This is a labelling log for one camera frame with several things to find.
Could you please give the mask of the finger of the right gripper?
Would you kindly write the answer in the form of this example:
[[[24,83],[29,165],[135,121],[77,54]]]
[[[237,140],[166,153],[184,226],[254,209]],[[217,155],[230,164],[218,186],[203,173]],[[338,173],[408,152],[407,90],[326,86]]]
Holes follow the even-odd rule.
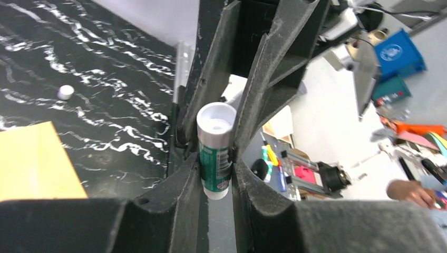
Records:
[[[295,96],[329,6],[329,1],[279,1],[240,99],[233,131],[234,161],[258,129]]]
[[[196,116],[217,102],[228,85],[240,12],[240,1],[200,1],[196,48],[186,87],[179,94],[176,146],[197,143]]]

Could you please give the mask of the white glue stick cap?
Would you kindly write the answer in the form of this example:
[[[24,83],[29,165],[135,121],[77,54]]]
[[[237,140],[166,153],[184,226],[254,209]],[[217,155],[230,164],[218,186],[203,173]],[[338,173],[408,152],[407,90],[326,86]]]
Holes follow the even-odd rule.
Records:
[[[74,94],[74,88],[71,85],[63,85],[59,88],[57,97],[60,100],[67,101],[69,100]]]

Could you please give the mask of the teal small box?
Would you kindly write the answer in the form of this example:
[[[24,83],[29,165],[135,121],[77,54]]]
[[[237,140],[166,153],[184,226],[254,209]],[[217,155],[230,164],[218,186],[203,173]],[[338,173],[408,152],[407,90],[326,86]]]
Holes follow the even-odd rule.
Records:
[[[384,104],[392,104],[411,96],[411,92],[404,80],[400,77],[394,77],[376,87],[372,95],[372,101],[378,107]]]

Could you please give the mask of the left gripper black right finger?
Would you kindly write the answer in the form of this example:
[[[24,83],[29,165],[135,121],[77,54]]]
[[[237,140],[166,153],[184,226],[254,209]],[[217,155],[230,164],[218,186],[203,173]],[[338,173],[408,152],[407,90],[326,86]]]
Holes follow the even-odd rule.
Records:
[[[418,206],[394,201],[292,201],[239,160],[232,170],[238,252],[446,252]]]

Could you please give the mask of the person's hand in background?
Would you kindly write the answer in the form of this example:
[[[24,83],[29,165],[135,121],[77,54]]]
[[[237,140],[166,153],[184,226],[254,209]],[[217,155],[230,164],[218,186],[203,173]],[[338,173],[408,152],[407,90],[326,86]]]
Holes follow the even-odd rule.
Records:
[[[434,191],[423,188],[418,181],[393,180],[386,189],[390,199],[415,203],[423,208],[433,209]]]

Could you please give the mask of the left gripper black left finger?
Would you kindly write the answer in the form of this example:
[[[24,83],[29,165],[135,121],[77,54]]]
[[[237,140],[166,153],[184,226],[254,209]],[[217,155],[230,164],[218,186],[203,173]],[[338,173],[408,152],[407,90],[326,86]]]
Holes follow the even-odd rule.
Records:
[[[195,252],[199,156],[135,199],[1,203],[1,252]]]

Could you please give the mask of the blue storage bin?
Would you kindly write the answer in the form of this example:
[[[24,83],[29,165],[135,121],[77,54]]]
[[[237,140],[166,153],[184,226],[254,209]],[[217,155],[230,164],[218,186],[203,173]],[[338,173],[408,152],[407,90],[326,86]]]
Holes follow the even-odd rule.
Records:
[[[408,33],[401,29],[375,46],[381,81],[408,77],[426,70],[426,64]]]

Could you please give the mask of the orange envelope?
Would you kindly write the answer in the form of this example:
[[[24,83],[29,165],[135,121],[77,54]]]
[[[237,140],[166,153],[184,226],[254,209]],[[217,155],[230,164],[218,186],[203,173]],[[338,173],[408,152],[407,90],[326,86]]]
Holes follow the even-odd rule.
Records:
[[[52,122],[1,132],[1,201],[85,198]]]

